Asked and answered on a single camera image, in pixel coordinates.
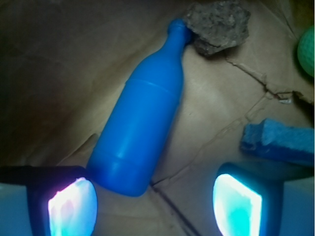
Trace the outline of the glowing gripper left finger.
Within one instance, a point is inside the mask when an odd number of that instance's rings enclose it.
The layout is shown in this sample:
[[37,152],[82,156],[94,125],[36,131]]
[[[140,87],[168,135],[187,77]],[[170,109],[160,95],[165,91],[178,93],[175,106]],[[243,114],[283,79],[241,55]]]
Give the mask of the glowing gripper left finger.
[[81,166],[0,169],[2,236],[90,236],[97,194]]

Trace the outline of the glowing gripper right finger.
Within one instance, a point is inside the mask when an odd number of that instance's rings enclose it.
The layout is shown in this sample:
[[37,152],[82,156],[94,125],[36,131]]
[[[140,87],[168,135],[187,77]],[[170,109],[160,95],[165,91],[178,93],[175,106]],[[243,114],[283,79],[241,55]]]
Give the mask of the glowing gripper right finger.
[[314,169],[284,162],[226,162],[213,186],[223,236],[313,236]]

